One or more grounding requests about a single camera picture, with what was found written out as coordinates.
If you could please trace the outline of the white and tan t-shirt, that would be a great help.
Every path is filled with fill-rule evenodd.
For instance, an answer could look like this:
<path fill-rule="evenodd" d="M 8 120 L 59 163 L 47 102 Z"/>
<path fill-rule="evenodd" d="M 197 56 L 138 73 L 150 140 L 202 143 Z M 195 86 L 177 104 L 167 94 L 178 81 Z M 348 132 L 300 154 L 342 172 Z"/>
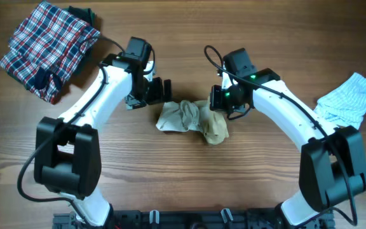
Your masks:
<path fill-rule="evenodd" d="M 166 102 L 156 128 L 162 132 L 201 132 L 207 143 L 216 145 L 229 137 L 221 113 L 209 108 L 210 99 L 190 102 Z"/>

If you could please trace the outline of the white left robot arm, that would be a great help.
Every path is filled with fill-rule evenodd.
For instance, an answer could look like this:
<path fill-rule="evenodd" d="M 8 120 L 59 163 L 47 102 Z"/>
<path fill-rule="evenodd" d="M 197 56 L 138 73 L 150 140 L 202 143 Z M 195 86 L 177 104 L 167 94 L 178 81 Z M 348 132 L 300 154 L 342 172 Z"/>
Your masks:
<path fill-rule="evenodd" d="M 76 228 L 112 228 L 114 209 L 98 187 L 102 171 L 98 131 L 118 104 L 128 109 L 168 102 L 172 83 L 130 64 L 100 65 L 91 87 L 58 118 L 44 117 L 37 125 L 32 153 L 34 180 L 55 201 L 73 208 L 70 225 Z"/>

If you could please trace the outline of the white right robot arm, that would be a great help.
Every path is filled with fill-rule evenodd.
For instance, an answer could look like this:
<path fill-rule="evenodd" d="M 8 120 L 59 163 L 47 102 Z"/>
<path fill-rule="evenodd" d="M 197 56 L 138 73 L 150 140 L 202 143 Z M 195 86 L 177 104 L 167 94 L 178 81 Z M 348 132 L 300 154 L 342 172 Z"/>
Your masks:
<path fill-rule="evenodd" d="M 272 121 L 301 153 L 299 191 L 278 204 L 268 222 L 304 228 L 334 212 L 358 223 L 355 196 L 366 191 L 366 155 L 361 133 L 337 127 L 301 102 L 270 69 L 233 78 L 223 73 L 210 93 L 210 108 L 244 116 L 254 109 Z"/>

